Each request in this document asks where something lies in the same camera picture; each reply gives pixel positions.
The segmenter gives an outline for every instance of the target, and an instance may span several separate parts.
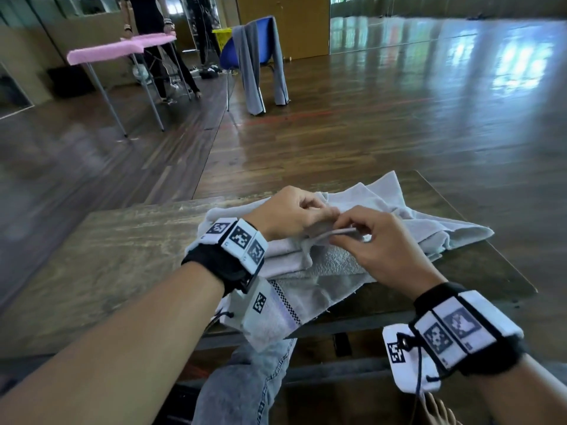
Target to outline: forearm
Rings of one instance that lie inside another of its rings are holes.
[[[472,376],[500,425],[567,423],[567,388],[529,355],[498,376]]]
[[[151,423],[224,292],[188,263],[93,328],[0,400],[18,424]]]
[[[130,18],[130,8],[128,7],[128,2],[126,0],[120,0],[118,4],[120,5],[120,14],[122,15],[122,20],[124,21],[124,24],[132,26],[132,22]]]
[[[167,8],[167,3],[166,0],[158,0],[159,6],[162,9],[162,15],[164,19],[169,19],[170,18],[170,11]]]

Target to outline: wooden door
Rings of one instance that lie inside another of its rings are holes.
[[[273,15],[284,58],[329,54],[330,0],[238,0],[240,23]]]

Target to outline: black outfit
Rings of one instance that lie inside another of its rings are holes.
[[[221,48],[218,46],[216,37],[213,34],[213,14],[209,0],[186,0],[187,6],[191,11],[197,27],[197,41],[199,44],[199,55],[201,56],[201,64],[207,62],[207,51],[209,44],[212,45],[217,56],[221,56]]]
[[[136,21],[136,28],[138,28],[138,33],[143,34],[153,34],[153,33],[163,33],[163,16],[158,9],[156,0],[126,0],[130,1],[132,5],[132,10],[134,11],[134,20]],[[175,55],[177,55],[177,60],[179,61],[179,68],[183,74],[185,82],[193,90],[193,92],[199,92],[199,88],[191,76],[191,72],[181,59],[181,54],[175,49],[173,45],[169,43],[167,45],[162,45],[162,49],[165,50],[167,56],[175,63]],[[152,48],[146,48],[144,51],[144,59],[146,64],[150,69],[151,75],[154,77],[155,86],[158,88],[159,96],[164,99],[167,97],[166,86],[163,82],[164,74],[162,72],[162,56],[159,53],[157,46]]]

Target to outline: wooden table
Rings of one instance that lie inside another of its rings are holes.
[[[464,219],[418,172],[400,171],[398,178],[409,207]],[[374,180],[360,179],[365,184]],[[337,192],[352,184],[334,181],[313,185],[311,190]],[[177,268],[184,247],[195,238],[207,210],[243,205],[272,194],[273,191],[245,198],[208,198],[90,214],[0,316],[0,360],[55,354]],[[536,293],[487,241],[445,252],[436,266],[450,280],[479,290],[507,313]],[[412,316],[409,300],[371,283],[298,329],[295,335],[379,328],[409,321]],[[242,341],[242,336],[231,328],[219,325],[202,337],[198,349]]]

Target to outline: light blue jeans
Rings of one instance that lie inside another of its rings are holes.
[[[266,425],[297,339],[273,343],[257,353],[246,343],[201,389],[193,425]]]

